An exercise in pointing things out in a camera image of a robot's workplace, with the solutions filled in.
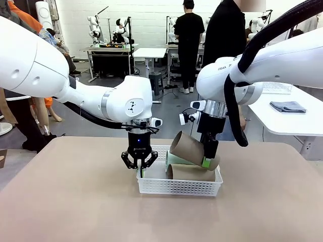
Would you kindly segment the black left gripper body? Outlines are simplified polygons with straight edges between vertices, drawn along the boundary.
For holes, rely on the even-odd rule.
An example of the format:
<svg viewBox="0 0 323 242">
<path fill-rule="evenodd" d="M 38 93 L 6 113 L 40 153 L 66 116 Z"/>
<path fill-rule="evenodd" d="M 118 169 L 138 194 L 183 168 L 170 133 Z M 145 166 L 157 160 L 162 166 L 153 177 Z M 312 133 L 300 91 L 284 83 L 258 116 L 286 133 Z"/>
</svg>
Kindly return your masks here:
<svg viewBox="0 0 323 242">
<path fill-rule="evenodd" d="M 138 164 L 138 161 L 145 161 L 151 154 L 150 146 L 151 132 L 143 134 L 128 133 L 128 154 L 133 158 L 133 163 Z"/>
</svg>

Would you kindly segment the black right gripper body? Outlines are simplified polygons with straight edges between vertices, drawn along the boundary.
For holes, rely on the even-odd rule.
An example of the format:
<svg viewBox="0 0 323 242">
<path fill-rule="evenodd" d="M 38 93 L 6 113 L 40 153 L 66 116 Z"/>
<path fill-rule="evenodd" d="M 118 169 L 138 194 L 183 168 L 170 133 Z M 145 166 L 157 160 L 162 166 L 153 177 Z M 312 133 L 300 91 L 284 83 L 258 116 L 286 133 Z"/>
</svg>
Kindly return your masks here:
<svg viewBox="0 0 323 242">
<path fill-rule="evenodd" d="M 225 126 L 226 118 L 225 117 L 214 117 L 207 113 L 202 113 L 197 127 L 197 132 L 208 133 L 209 138 L 215 138 L 217 134 L 223 132 Z"/>
</svg>

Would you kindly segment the person's bare hand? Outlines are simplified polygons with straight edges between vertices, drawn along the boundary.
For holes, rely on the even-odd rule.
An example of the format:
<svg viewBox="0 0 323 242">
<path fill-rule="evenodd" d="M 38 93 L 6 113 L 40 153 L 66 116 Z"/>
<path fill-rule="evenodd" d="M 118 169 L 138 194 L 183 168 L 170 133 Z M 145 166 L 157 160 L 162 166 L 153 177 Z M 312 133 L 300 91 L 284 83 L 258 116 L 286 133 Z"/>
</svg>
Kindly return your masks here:
<svg viewBox="0 0 323 242">
<path fill-rule="evenodd" d="M 244 131 L 246 129 L 246 126 L 247 126 L 250 118 L 248 116 L 245 117 L 244 114 L 242 114 L 242 113 L 239 115 L 239 118 L 240 118 L 240 127 Z"/>
</svg>

